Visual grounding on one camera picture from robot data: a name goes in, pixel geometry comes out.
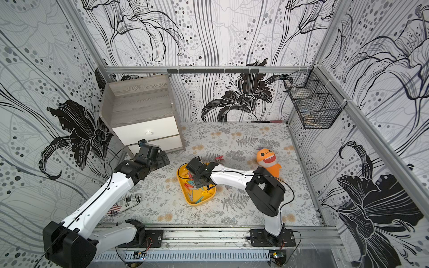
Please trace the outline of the yellow plastic storage tray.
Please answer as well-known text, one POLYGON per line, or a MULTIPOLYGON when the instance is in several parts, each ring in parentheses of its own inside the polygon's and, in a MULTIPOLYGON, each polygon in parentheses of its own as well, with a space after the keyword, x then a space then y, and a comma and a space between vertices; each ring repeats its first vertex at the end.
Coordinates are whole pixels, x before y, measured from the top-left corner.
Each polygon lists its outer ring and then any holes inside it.
POLYGON ((216 186, 210 184, 201 188, 196 187, 192 173, 187 169, 187 163, 177 170, 177 178, 186 202, 191 206, 207 203, 216 195, 216 186))

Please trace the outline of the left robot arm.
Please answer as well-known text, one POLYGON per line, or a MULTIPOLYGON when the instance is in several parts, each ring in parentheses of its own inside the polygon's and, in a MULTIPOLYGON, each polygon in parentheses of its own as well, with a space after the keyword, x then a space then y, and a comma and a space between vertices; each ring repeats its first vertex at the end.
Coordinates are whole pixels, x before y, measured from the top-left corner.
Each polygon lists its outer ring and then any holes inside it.
POLYGON ((151 172, 169 165, 167 153, 160 147, 140 140, 140 149, 131 160, 124 160, 110 178, 75 212, 61 222, 50 222, 42 232, 42 257, 62 268, 86 268, 99 254, 127 244, 150 246, 146 226, 129 219, 103 232, 94 230, 116 202, 151 172))

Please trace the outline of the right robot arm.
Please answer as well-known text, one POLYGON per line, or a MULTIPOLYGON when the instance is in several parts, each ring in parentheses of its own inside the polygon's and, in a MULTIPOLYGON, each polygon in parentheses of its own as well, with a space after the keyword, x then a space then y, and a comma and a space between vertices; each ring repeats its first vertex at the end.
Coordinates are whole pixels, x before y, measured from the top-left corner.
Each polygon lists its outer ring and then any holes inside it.
POLYGON ((255 207, 264 215, 265 232, 278 237, 283 228, 281 208, 286 203, 286 189, 267 169, 237 170, 216 162, 203 163, 194 157, 185 168, 197 188, 225 185, 246 191, 255 207))

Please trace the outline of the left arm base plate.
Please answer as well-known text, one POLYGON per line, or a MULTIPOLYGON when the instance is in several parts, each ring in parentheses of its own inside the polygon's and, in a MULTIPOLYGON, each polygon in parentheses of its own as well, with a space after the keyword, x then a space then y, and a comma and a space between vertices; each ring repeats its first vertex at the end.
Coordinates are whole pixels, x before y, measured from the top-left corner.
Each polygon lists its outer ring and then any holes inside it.
POLYGON ((146 249, 161 248, 163 235, 163 230, 138 231, 133 242, 133 247, 144 247, 146 249))

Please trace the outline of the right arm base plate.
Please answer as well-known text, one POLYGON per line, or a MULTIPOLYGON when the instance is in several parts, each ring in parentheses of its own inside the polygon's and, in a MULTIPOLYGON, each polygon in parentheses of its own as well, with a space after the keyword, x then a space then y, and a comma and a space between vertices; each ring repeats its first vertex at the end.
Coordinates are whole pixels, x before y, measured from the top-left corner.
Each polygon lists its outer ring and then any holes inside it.
POLYGON ((282 228, 280 234, 274 236, 265 229, 251 229, 250 240, 253 247, 295 247, 296 240, 291 229, 282 228))

